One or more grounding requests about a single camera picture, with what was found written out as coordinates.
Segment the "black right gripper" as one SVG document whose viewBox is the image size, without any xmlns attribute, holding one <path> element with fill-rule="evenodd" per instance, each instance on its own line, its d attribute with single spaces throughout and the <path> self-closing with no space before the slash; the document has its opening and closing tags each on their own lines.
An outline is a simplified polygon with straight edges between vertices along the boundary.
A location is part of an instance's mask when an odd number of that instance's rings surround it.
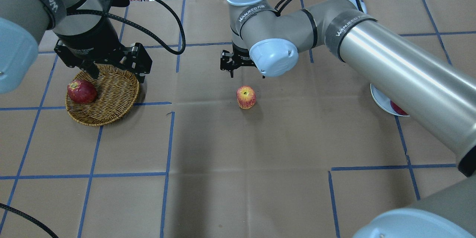
<svg viewBox="0 0 476 238">
<path fill-rule="evenodd" d="M 221 51 L 220 70 L 226 71 L 231 78 L 234 77 L 234 70 L 239 67 L 256 67 L 251 59 L 249 50 L 232 43 L 232 53 L 226 50 Z"/>
</svg>

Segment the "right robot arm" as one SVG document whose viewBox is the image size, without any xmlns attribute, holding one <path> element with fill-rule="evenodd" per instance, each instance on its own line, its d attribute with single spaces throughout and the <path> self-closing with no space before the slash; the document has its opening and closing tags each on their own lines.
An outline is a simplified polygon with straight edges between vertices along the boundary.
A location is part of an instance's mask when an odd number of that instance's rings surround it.
<svg viewBox="0 0 476 238">
<path fill-rule="evenodd" d="M 254 66 L 276 77 L 299 53 L 325 45 L 456 156 L 466 179 L 402 209 L 385 212 L 355 238 L 475 237 L 475 79 L 381 26 L 359 0 L 326 0 L 282 16 L 267 0 L 227 0 L 232 72 Z"/>
</svg>

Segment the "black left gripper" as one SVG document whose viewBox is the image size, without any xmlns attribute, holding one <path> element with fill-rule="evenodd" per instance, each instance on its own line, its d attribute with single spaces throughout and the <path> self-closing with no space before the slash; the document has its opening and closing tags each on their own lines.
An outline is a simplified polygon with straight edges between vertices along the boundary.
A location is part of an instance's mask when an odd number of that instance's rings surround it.
<svg viewBox="0 0 476 238">
<path fill-rule="evenodd" d="M 133 43 L 125 47 L 119 41 L 114 26 L 108 18 L 99 22 L 85 33 L 68 36 L 56 34 L 54 51 L 69 68 L 78 67 L 87 72 L 93 79 L 98 79 L 100 71 L 94 60 L 102 60 L 113 51 L 119 52 L 119 69 L 133 74 L 139 83 L 144 83 L 145 76 L 150 73 L 152 59 L 141 43 Z"/>
</svg>

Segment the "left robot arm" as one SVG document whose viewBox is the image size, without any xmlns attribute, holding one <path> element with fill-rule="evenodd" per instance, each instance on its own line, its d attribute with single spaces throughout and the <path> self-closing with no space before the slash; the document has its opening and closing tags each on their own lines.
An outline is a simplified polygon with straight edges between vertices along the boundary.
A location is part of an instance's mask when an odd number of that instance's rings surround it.
<svg viewBox="0 0 476 238">
<path fill-rule="evenodd" d="M 1 93 L 15 90 L 39 53 L 44 33 L 58 37 L 54 51 L 70 68 L 99 77 L 99 64 L 136 75 L 150 73 L 152 59 L 140 43 L 122 45 L 110 22 L 112 6 L 129 0 L 1 0 Z"/>
</svg>

